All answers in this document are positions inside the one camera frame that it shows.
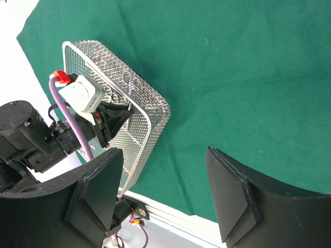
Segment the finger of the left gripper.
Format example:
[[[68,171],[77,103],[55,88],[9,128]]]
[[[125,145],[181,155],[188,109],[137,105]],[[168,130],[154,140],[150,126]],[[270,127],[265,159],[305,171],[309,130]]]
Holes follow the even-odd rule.
[[[115,138],[127,119],[133,114],[128,105],[118,105],[108,102],[99,104],[99,114],[102,121],[102,132],[105,141]]]

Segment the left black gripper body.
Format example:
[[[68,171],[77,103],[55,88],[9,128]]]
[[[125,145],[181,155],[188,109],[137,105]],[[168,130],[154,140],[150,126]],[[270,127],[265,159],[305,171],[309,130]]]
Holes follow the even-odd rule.
[[[74,120],[77,122],[82,136],[87,142],[96,138],[102,148],[107,147],[108,142],[111,140],[111,108],[110,105],[99,105],[97,109],[90,114],[91,121],[75,113]]]

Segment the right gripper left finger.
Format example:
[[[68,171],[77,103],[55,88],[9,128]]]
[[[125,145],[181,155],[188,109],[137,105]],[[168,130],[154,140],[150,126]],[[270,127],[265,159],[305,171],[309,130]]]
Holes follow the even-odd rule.
[[[112,148],[21,192],[1,194],[1,247],[102,247],[123,169]]]

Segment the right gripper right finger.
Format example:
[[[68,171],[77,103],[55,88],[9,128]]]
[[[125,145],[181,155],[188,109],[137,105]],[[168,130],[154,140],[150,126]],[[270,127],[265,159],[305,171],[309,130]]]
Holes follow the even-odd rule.
[[[227,247],[330,247],[330,195],[281,182],[208,147],[206,169]]]

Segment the metal mesh instrument tray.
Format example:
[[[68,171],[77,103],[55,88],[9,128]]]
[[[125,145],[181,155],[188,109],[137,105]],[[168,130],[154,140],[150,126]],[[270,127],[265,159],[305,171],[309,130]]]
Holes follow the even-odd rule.
[[[106,91],[105,102],[126,105],[132,110],[130,118],[107,146],[101,147],[96,138],[88,143],[95,157],[109,148],[123,151],[123,172],[117,194],[121,197],[137,182],[171,116],[170,106],[101,42],[65,41],[62,50],[65,72],[94,80]]]

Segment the green surgical drape cloth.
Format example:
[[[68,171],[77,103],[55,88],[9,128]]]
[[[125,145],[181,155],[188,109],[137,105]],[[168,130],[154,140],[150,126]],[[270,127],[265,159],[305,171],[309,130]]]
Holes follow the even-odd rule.
[[[132,192],[216,220],[207,147],[330,193],[330,1],[40,1],[18,42],[42,88],[98,40],[171,117]]]

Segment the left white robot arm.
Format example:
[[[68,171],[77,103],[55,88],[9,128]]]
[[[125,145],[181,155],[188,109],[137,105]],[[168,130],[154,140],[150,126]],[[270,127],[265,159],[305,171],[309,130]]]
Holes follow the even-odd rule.
[[[90,121],[73,114],[87,141],[96,138],[106,148],[133,111],[125,105],[102,101]],[[31,171],[44,173],[68,155],[81,149],[68,121],[54,120],[48,126],[27,101],[1,106],[1,192],[18,192],[39,181]]]

